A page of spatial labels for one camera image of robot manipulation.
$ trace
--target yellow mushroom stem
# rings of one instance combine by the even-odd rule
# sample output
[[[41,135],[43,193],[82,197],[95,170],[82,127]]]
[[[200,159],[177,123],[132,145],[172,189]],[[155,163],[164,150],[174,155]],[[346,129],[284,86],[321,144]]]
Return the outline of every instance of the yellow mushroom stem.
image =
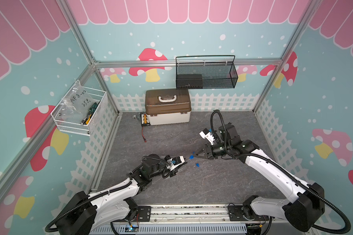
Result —
[[[110,82],[112,82],[112,83],[120,82],[120,79],[118,78],[118,75],[116,75],[116,74],[110,75]]]
[[[281,81],[283,78],[285,78],[285,76],[282,73],[280,73],[273,83],[274,87],[279,89],[281,87]]]
[[[145,81],[147,82],[158,82],[160,80],[160,76],[157,73],[156,68],[149,69],[146,73]]]
[[[240,75],[238,75],[238,80],[237,82],[244,82],[246,80],[246,74],[242,73]]]

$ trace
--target metal frame bar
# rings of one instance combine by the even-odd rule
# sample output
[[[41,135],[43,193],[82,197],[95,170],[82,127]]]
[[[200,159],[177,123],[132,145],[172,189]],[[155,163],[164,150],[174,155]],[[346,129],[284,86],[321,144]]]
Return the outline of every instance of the metal frame bar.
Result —
[[[271,77],[269,78],[267,84],[265,85],[258,101],[255,104],[254,112],[257,112],[259,107],[261,106],[262,102],[264,101],[265,97],[268,95],[269,91],[272,88],[272,85],[278,75],[280,74],[281,70],[284,68],[287,60],[289,59],[290,55],[292,54],[294,48],[296,47],[298,41],[301,39],[303,33],[306,31],[308,24],[313,17],[316,9],[320,6],[322,0],[311,0],[309,5],[306,7],[301,21],[297,24],[297,27],[294,29],[292,37],[290,38],[289,42],[287,43],[287,47],[285,48],[281,58],[282,61],[279,65],[276,66],[274,72],[272,73]]]
[[[225,62],[225,60],[217,60],[217,59],[191,59],[185,62]],[[281,59],[235,59],[235,65],[268,65],[281,64]],[[175,60],[166,60],[166,61],[109,61],[109,62],[96,62],[97,68],[127,68],[127,67],[175,67]]]
[[[91,64],[85,68],[80,74],[79,81],[83,85],[88,78],[94,72],[94,64]],[[9,192],[17,178],[21,175],[24,169],[29,164],[35,153],[38,151],[40,146],[43,144],[47,136],[51,133],[55,126],[55,122],[51,115],[49,115],[43,124],[38,128],[35,134],[30,138],[27,144],[21,149],[18,155],[7,167],[3,173],[3,177],[0,179],[0,202],[2,198]]]

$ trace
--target gray floor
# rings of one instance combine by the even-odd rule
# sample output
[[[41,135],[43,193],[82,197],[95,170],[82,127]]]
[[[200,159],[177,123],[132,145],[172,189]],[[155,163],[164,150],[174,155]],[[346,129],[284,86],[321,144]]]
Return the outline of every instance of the gray floor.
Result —
[[[183,171],[168,179],[156,177],[151,187],[134,197],[138,204],[155,203],[242,203],[248,195],[284,198],[282,193],[260,173],[239,160],[189,159],[206,142],[199,135],[210,129],[211,112],[192,112],[189,123],[144,127],[144,143],[136,113],[123,113],[99,190],[113,186],[141,163],[143,156],[184,156]],[[231,122],[242,140],[250,139],[273,158],[253,112],[222,112],[225,123]],[[218,115],[214,127],[221,125]]]

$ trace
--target wallpaper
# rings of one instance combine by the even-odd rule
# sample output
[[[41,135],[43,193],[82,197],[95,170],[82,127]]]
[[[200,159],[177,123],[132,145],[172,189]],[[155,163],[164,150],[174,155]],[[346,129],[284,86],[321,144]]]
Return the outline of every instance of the wallpaper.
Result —
[[[290,71],[294,61],[283,68],[257,116],[278,162],[296,176],[320,184],[325,198],[348,216],[352,223],[349,234],[353,234],[353,46],[337,44],[344,25],[336,37],[328,37],[324,29],[339,21],[341,13],[336,19],[317,15],[332,2],[335,6],[343,3],[324,1],[310,25],[317,18],[329,22],[321,22],[319,30],[307,29],[294,50],[298,68],[292,86],[283,74]],[[331,12],[346,12],[348,16],[346,7],[340,9]],[[346,21],[352,17],[353,4],[349,12]],[[332,229],[344,225],[328,207],[316,224]]]
[[[234,89],[190,89],[192,110],[252,110],[273,73],[273,70],[260,73],[265,68],[267,65],[237,65],[238,81]],[[101,68],[100,73],[122,111],[145,111],[147,90],[176,87],[175,67]]]
[[[146,48],[167,59],[279,58],[309,0],[68,2],[96,60],[129,61]]]

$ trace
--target toolbox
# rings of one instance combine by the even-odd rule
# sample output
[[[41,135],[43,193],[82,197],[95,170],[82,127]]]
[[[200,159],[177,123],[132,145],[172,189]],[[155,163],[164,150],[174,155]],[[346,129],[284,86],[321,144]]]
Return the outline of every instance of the toolbox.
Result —
[[[145,110],[151,125],[189,122],[190,95],[186,89],[149,90],[145,94]]]

